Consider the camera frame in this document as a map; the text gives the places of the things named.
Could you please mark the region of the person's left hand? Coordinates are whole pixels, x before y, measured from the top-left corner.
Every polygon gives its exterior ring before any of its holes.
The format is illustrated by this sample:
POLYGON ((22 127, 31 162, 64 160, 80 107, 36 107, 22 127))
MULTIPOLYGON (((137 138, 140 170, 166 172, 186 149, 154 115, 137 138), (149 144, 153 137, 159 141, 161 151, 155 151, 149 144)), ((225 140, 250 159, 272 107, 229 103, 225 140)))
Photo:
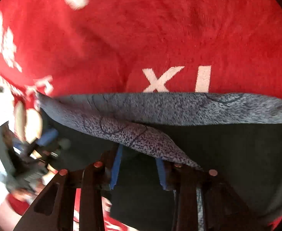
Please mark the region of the person's left hand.
POLYGON ((43 119, 35 109, 26 109, 21 101, 14 106, 14 132, 23 143, 33 143, 40 139, 43 130, 43 119))

